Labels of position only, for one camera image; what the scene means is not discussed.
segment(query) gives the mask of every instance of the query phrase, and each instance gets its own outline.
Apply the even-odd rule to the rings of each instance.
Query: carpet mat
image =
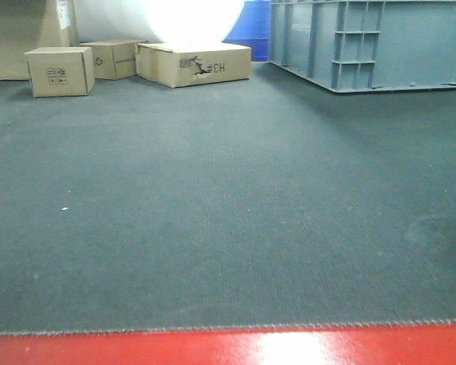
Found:
[[[456,322],[456,90],[0,82],[0,334],[427,322]]]

